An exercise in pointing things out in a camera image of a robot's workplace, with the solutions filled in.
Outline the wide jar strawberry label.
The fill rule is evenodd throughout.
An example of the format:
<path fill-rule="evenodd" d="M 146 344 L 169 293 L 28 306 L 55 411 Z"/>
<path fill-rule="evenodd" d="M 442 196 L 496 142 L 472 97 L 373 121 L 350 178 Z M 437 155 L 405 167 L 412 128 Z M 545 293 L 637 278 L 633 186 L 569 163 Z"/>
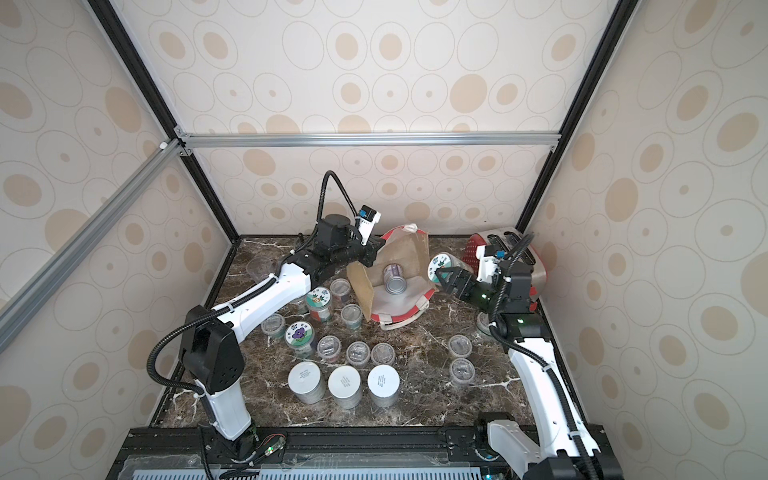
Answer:
<path fill-rule="evenodd" d="M 439 268 L 453 268 L 453 267 L 467 270 L 470 273 L 473 272 L 472 268 L 468 264 L 466 264 L 464 261 L 462 261 L 460 258 L 448 252 L 440 252 L 430 260 L 427 268 L 427 276 L 434 284 L 439 285 L 440 281 L 439 281 L 439 275 L 437 273 L 437 270 Z"/>

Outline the seed jar yellow label back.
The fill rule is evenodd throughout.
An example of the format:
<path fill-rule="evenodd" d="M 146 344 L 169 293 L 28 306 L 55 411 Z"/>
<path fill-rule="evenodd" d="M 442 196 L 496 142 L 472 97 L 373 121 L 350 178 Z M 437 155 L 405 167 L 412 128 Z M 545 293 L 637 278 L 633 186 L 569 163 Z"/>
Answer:
<path fill-rule="evenodd" d="M 491 338 L 489 317 L 487 313 L 480 312 L 476 316 L 476 328 L 484 336 Z"/>

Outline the red burlap canvas bag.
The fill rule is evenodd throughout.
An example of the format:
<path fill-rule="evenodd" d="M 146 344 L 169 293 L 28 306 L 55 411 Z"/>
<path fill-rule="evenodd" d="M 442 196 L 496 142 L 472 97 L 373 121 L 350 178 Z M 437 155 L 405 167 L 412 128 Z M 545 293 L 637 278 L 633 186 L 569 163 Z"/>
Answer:
<path fill-rule="evenodd" d="M 382 236 L 384 246 L 371 267 L 347 266 L 346 275 L 364 317 L 385 331 L 413 323 L 429 307 L 436 284 L 428 278 L 428 234 L 414 224 Z"/>

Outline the wide jar pineapple lid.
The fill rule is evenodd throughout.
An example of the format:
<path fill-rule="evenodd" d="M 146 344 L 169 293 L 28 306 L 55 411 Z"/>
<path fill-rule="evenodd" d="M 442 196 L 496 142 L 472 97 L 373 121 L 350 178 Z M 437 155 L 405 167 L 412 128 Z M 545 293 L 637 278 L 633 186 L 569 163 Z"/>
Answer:
<path fill-rule="evenodd" d="M 305 303 L 311 317 L 318 322 L 328 322 L 333 318 L 333 297 L 330 290 L 319 286 L 305 296 Z"/>

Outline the seed jar red label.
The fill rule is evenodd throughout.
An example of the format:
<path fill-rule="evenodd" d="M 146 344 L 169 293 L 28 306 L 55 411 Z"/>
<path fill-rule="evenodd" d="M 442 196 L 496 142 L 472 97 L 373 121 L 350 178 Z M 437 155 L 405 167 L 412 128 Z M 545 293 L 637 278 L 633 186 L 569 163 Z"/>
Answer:
<path fill-rule="evenodd" d="M 453 335 L 447 342 L 450 355 L 455 359 L 468 358 L 473 350 L 471 340 L 461 334 Z"/>

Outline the seed jar green label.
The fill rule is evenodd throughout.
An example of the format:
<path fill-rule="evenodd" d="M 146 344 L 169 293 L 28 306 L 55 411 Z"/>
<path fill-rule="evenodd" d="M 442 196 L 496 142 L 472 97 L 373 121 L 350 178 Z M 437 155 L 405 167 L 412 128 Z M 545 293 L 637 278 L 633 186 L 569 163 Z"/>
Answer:
<path fill-rule="evenodd" d="M 364 315 L 359 305 L 348 304 L 342 308 L 340 318 L 348 329 L 358 330 L 362 326 Z"/>

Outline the wide jar purple flower label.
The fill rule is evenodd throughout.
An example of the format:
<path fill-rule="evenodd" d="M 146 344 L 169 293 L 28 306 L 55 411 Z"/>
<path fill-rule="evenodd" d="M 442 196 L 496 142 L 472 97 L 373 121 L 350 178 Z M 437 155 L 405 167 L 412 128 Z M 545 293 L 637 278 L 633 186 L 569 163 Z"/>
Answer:
<path fill-rule="evenodd" d="M 316 347 L 315 328 L 310 322 L 297 321 L 290 324 L 284 334 L 285 343 L 298 358 L 309 358 Z"/>

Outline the small clear jar dark seeds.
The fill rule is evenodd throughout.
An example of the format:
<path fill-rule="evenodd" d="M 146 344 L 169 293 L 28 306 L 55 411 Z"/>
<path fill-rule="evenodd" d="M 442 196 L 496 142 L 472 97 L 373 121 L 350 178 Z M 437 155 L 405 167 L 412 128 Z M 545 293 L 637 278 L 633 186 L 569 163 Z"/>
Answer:
<path fill-rule="evenodd" d="M 262 332 L 273 340 L 283 340 L 287 329 L 285 318 L 278 314 L 272 314 L 261 323 Z"/>

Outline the small jar red label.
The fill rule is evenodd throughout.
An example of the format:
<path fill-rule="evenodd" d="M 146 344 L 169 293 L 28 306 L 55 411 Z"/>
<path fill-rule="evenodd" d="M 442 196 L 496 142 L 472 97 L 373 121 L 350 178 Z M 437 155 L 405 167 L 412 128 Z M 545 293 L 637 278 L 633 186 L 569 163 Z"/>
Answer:
<path fill-rule="evenodd" d="M 334 335 L 326 335 L 317 343 L 317 355 L 326 363 L 337 363 L 342 354 L 341 340 Z"/>

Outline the seed jar orange label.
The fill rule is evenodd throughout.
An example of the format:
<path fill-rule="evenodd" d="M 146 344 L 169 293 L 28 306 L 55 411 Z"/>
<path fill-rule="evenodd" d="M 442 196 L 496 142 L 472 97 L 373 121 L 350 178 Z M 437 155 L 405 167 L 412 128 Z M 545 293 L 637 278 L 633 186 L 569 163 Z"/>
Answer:
<path fill-rule="evenodd" d="M 369 345 L 363 341 L 355 341 L 351 343 L 346 350 L 347 362 L 355 368 L 365 367 L 371 356 L 371 349 Z"/>

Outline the wide jar dark lid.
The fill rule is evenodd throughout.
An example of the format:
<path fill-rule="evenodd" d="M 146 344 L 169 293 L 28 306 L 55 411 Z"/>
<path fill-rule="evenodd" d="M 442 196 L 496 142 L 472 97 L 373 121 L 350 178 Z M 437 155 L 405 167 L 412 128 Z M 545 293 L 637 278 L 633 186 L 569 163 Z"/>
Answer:
<path fill-rule="evenodd" d="M 397 402 L 400 376 L 392 366 L 375 366 L 368 374 L 367 384 L 372 401 L 379 408 L 389 408 Z"/>

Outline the wide jar white bottom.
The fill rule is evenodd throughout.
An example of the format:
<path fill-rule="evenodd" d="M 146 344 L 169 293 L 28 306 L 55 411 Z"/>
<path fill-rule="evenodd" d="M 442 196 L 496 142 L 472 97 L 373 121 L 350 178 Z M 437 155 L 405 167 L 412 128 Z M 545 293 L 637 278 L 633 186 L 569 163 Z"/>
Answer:
<path fill-rule="evenodd" d="M 362 399 L 358 370 L 349 365 L 335 368 L 328 378 L 328 390 L 341 408 L 354 409 Z"/>

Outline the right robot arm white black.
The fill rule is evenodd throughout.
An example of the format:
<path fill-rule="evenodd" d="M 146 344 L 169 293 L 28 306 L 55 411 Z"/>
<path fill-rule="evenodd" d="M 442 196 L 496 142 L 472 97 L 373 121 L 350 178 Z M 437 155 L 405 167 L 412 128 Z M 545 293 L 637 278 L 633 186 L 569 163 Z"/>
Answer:
<path fill-rule="evenodd" d="M 503 459 L 519 479 L 620 479 L 604 431 L 584 420 L 570 394 L 554 336 L 538 310 L 547 271 L 533 238 L 516 230 L 478 233 L 462 257 L 439 253 L 428 266 L 444 292 L 486 314 L 489 334 L 508 354 L 534 417 L 534 434 L 505 416 L 479 421 L 477 451 Z"/>

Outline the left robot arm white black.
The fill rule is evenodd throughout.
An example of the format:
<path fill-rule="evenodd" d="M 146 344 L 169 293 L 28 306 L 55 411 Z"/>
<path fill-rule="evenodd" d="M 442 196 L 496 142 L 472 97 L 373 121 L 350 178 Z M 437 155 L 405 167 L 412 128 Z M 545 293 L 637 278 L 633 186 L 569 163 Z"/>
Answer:
<path fill-rule="evenodd" d="M 278 264 L 277 271 L 232 300 L 188 312 L 185 323 L 152 348 L 146 371 L 156 383 L 193 392 L 204 399 L 218 434 L 236 441 L 251 428 L 240 378 L 245 361 L 240 344 L 268 317 L 285 305 L 321 287 L 351 263 L 372 266 L 384 240 L 372 235 L 381 214 L 364 205 L 356 208 L 336 172 L 321 182 L 316 224 L 298 247 Z M 180 338 L 179 359 L 191 383 L 162 376 L 156 362 L 162 350 Z"/>

